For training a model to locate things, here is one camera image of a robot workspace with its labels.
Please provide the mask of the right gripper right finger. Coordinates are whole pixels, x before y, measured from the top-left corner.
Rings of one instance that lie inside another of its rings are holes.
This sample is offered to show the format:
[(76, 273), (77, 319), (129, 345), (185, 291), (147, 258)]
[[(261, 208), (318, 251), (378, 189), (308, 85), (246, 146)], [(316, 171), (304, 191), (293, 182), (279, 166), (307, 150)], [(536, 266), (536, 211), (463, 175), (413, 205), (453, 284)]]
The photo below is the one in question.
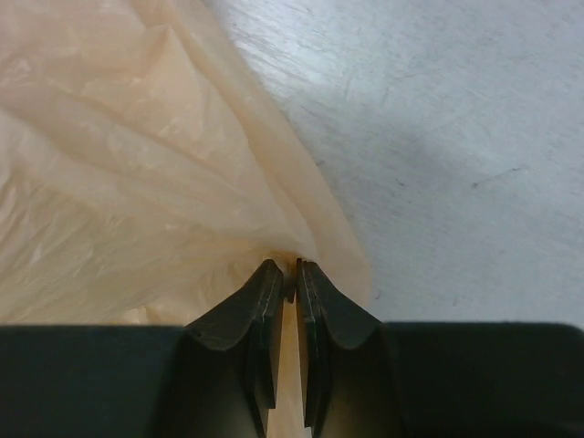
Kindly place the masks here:
[(399, 437), (395, 373), (382, 323), (314, 262), (296, 265), (304, 423), (314, 437)]

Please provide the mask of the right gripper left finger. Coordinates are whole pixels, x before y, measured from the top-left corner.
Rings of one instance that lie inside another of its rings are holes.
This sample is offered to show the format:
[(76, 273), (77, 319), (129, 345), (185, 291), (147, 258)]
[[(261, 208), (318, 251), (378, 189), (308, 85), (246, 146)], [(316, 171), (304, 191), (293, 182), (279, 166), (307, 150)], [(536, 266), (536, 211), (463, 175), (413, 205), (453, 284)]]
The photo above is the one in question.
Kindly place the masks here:
[(265, 437), (276, 408), (284, 276), (272, 260), (185, 327), (193, 346), (193, 437)]

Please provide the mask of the orange plastic bag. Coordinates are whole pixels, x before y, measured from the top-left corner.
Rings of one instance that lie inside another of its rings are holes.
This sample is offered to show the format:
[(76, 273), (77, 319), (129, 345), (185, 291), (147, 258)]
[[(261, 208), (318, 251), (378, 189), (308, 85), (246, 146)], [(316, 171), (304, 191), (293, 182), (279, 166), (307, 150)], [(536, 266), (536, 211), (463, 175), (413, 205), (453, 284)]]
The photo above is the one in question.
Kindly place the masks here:
[(370, 269), (200, 1), (1, 4), (1, 319), (185, 324), (266, 260)]

